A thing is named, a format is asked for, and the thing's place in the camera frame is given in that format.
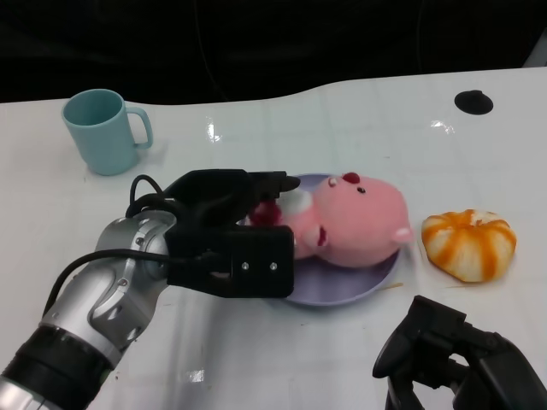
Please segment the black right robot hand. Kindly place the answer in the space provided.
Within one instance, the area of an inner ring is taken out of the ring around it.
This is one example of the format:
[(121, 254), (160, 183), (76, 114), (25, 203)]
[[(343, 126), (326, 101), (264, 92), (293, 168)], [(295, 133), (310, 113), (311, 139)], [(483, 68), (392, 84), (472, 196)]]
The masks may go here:
[(452, 390), (454, 409), (544, 409), (546, 388), (525, 355), (466, 315), (416, 296), (373, 366), (388, 409), (420, 409), (415, 384)]

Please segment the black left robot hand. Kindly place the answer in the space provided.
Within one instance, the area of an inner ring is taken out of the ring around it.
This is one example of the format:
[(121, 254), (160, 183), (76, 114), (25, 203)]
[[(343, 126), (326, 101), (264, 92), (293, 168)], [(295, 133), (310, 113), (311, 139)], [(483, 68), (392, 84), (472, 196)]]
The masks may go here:
[(245, 225), (259, 205), (300, 185), (284, 171), (197, 170), (166, 198), (181, 207), (165, 233), (167, 282), (225, 298), (286, 298), (294, 289), (294, 235), (286, 226)]

